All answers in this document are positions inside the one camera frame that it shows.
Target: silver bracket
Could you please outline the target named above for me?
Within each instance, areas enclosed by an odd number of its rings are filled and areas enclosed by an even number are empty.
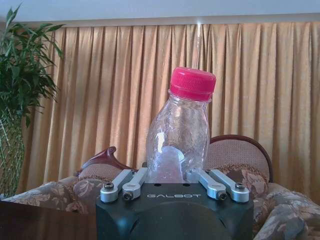
[[[232,200],[238,203],[246,203],[249,201],[250,192],[242,183],[236,183],[217,169],[211,170],[209,175],[217,182],[226,186],[226,191]]]
[[[197,180],[206,189],[206,194],[215,200],[225,200],[227,198],[226,187],[213,180],[202,169],[191,171],[187,174],[187,179]]]
[[[133,178],[133,173],[130,169],[122,170],[112,182],[103,185],[100,190],[100,200],[103,203],[112,203],[118,199],[118,194],[122,186]]]
[[[122,186],[122,196],[125,201],[140,197],[141,186],[144,184],[148,173],[147,167],[142,167],[136,172],[130,182]]]

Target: pink bottle cap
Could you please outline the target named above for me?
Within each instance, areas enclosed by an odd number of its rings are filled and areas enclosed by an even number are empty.
[[[216,76],[207,71],[176,67],[171,76],[170,92],[180,98],[207,102],[216,85]]]

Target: clear plastic bottle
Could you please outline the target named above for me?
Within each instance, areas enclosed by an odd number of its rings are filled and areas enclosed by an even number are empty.
[[[207,104],[216,77],[209,72],[177,67],[169,99],[149,128],[146,155],[148,183],[185,183],[186,173],[203,167],[209,144]]]

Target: bottle neck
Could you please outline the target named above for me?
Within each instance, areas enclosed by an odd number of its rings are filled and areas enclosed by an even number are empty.
[[[169,92],[169,100],[174,105],[183,105],[190,108],[205,108],[208,103],[210,103],[211,99],[209,101],[193,101],[190,99],[181,98],[179,96],[174,95],[170,90]]]

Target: curtain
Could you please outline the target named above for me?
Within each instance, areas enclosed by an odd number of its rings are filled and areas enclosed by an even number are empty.
[[[216,75],[211,136],[256,139],[274,181],[320,203],[320,23],[66,27],[51,51],[59,91],[24,129],[19,191],[68,177],[116,146],[120,162],[145,161],[149,125],[175,67]]]

